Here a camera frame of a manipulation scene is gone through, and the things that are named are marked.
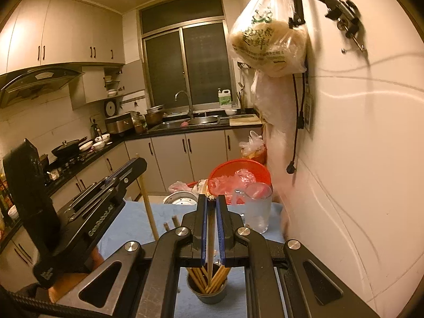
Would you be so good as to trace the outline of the person's left hand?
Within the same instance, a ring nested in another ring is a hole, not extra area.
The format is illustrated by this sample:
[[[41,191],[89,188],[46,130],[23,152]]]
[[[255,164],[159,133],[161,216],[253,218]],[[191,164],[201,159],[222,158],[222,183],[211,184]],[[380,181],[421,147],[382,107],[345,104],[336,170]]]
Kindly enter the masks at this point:
[[[95,247],[89,257],[91,259],[90,272],[96,270],[103,262],[104,258],[99,253],[99,249]],[[56,278],[56,282],[48,289],[48,296],[50,301],[54,304],[59,299],[64,297],[67,292],[71,291],[82,280],[84,280],[89,273],[62,273]]]

